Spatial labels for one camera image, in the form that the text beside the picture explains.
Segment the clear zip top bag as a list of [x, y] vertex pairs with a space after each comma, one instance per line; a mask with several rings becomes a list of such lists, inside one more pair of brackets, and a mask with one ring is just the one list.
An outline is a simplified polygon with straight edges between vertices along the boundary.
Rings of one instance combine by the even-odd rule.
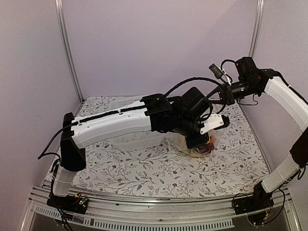
[[172, 107], [177, 113], [174, 119], [177, 125], [172, 132], [185, 139], [188, 151], [207, 149], [208, 132], [229, 125], [229, 118], [212, 113], [213, 106], [207, 102], [174, 101]]

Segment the yellow toy corn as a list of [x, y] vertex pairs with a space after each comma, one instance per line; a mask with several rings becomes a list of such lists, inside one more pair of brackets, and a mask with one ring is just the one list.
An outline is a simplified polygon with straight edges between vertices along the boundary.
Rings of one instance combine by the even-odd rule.
[[204, 156], [204, 154], [199, 153], [198, 150], [195, 150], [195, 149], [189, 150], [189, 155], [192, 157], [203, 157]]

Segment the dark red toy grapes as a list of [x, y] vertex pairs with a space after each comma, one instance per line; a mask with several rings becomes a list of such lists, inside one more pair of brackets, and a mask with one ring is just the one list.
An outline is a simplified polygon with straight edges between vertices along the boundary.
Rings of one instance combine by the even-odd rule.
[[207, 143], [197, 147], [197, 151], [201, 155], [209, 154], [215, 149], [214, 143]]

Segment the white perforated plastic basket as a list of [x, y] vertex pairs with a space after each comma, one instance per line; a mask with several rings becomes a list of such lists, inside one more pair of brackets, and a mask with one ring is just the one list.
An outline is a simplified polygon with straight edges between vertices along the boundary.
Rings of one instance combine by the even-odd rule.
[[[120, 97], [110, 102], [110, 109], [114, 110], [139, 101], [143, 96]], [[165, 134], [159, 132], [134, 132], [111, 139], [111, 144], [121, 151], [133, 151], [158, 146]]]

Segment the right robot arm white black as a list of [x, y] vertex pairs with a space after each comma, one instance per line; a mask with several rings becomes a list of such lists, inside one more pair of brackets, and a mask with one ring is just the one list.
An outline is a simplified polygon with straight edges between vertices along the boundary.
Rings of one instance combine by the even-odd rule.
[[274, 115], [284, 112], [285, 118], [290, 119], [292, 125], [297, 127], [299, 135], [293, 139], [294, 144], [287, 157], [254, 187], [249, 206], [253, 210], [259, 210], [276, 189], [308, 166], [308, 102], [287, 83], [279, 71], [259, 68], [249, 56], [233, 63], [238, 79], [223, 83], [212, 90], [209, 96], [219, 95], [214, 103], [231, 105], [246, 96], [265, 94], [277, 104]]

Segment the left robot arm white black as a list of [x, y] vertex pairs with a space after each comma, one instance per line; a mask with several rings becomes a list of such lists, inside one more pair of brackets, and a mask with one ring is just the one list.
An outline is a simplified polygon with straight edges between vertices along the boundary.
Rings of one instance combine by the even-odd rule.
[[61, 161], [53, 182], [53, 201], [61, 209], [70, 207], [68, 191], [75, 175], [86, 167], [87, 146], [134, 132], [157, 131], [181, 134], [194, 148], [205, 141], [200, 117], [212, 110], [208, 98], [192, 87], [182, 96], [144, 96], [126, 107], [88, 117], [66, 114], [59, 132]]

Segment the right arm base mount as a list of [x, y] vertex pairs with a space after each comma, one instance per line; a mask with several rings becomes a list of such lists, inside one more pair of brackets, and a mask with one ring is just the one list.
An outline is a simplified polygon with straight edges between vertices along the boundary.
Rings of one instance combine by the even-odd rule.
[[274, 213], [272, 192], [259, 194], [255, 192], [251, 196], [238, 193], [233, 197], [231, 206], [236, 215], [251, 213], [251, 215], [247, 215], [246, 217], [248, 222], [254, 227], [264, 226], [265, 224], [273, 222], [284, 209], [286, 196], [281, 189], [279, 190], [283, 194], [283, 202], [279, 211], [272, 219], [270, 219], [271, 215]]

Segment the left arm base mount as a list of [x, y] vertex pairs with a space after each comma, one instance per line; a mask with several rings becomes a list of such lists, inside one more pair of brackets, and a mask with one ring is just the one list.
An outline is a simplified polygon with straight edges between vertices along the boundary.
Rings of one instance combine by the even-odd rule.
[[89, 198], [80, 193], [61, 197], [54, 195], [51, 191], [47, 200], [47, 205], [50, 207], [83, 215], [86, 214], [88, 203]]

